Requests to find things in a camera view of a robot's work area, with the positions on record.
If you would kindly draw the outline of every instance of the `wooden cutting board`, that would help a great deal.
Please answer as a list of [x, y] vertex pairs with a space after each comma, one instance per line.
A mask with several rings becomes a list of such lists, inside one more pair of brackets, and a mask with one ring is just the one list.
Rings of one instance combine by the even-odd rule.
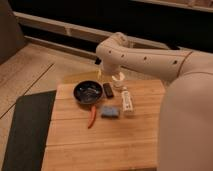
[[[132, 95], [134, 116], [122, 114], [120, 92], [103, 97], [97, 104], [97, 118], [87, 129], [89, 107], [73, 97], [76, 84], [58, 86], [42, 170], [129, 170], [157, 166], [158, 115], [164, 87], [159, 80], [126, 81]], [[100, 107], [120, 108], [119, 119], [100, 116]]]

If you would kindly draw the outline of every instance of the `blue sponge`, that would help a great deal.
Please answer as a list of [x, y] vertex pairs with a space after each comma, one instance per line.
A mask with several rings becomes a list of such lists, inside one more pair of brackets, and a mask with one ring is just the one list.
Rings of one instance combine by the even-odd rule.
[[119, 109], [113, 106], [102, 106], [101, 107], [101, 117], [105, 118], [118, 118]]

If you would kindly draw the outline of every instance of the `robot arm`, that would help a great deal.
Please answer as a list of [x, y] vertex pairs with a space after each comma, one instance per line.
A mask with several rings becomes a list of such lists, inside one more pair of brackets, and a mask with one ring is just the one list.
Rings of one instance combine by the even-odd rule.
[[117, 74], [122, 65], [172, 82], [159, 115], [157, 170], [212, 171], [213, 54], [131, 49], [121, 33], [96, 53], [107, 74]]
[[186, 59], [195, 56], [193, 62], [187, 60], [190, 66], [186, 65], [184, 72], [213, 58], [212, 54], [202, 52], [129, 48], [128, 38], [122, 33], [115, 33], [100, 43], [96, 54], [102, 59], [102, 70], [106, 74], [115, 75], [119, 72], [119, 66], [124, 66], [170, 82], [183, 74], [181, 70]]

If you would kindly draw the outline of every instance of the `blue object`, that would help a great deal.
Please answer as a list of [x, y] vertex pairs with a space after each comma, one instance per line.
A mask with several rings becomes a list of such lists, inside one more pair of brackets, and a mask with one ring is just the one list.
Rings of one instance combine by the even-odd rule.
[[101, 107], [101, 117], [106, 118], [118, 118], [119, 109], [113, 106], [102, 106]]

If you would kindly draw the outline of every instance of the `black mat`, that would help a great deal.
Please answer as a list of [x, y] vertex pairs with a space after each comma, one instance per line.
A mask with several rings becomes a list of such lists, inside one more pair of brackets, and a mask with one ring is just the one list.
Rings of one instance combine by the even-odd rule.
[[56, 91], [17, 100], [2, 171], [40, 171]]

